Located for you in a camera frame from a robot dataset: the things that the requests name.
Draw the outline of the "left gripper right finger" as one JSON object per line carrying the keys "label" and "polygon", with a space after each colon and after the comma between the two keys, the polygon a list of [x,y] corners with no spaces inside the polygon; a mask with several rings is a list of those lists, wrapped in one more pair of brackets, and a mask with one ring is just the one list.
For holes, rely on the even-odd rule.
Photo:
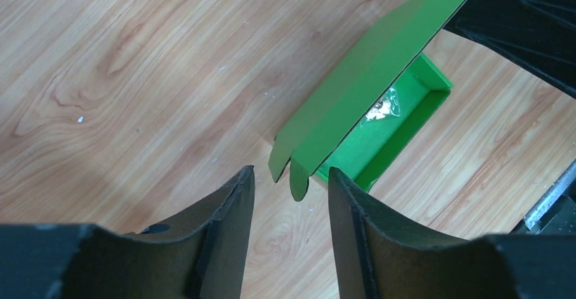
{"label": "left gripper right finger", "polygon": [[460,239],[422,225],[329,170],[329,220],[342,298],[574,298],[575,236]]}

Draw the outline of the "small clear plastic piece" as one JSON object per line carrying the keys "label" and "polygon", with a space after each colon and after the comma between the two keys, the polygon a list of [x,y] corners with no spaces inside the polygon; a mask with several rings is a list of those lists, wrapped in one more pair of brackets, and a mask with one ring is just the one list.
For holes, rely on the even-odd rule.
{"label": "small clear plastic piece", "polygon": [[396,87],[391,86],[364,115],[361,125],[387,118],[399,118],[400,116],[401,107],[398,92]]}

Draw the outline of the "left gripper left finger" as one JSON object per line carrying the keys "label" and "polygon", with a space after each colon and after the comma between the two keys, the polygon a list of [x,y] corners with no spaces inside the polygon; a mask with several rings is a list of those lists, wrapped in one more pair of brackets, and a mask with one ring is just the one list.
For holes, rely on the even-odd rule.
{"label": "left gripper left finger", "polygon": [[97,224],[2,224],[2,298],[239,298],[255,202],[244,166],[140,233]]}

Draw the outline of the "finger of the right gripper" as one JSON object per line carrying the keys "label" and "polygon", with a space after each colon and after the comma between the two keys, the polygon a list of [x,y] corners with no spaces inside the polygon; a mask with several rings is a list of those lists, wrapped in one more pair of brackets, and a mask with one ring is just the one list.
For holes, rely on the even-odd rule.
{"label": "finger of the right gripper", "polygon": [[466,0],[444,28],[575,97],[575,0]]}

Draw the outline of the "green paper box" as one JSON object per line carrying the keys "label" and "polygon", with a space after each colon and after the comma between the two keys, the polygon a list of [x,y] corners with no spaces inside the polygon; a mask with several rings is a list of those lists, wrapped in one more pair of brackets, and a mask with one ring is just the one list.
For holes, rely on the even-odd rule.
{"label": "green paper box", "polygon": [[[313,175],[327,179],[336,167],[369,191],[450,95],[450,80],[423,50],[465,2],[407,0],[378,19],[277,133],[273,180],[289,171],[301,201]],[[401,116],[362,126],[391,86]]]}

